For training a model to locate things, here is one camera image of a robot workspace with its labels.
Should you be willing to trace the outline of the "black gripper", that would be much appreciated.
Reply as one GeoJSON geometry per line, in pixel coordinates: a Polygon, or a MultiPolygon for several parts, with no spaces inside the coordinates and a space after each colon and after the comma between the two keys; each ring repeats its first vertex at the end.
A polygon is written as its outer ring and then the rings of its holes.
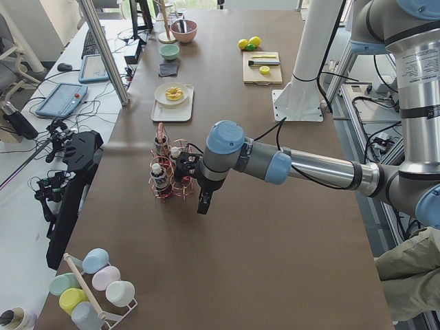
{"type": "MultiPolygon", "coordinates": [[[[201,155],[182,151],[175,161],[174,178],[182,182],[185,177],[200,178],[201,155]]],[[[206,215],[210,207],[210,192],[200,192],[197,212],[206,215]]]]}

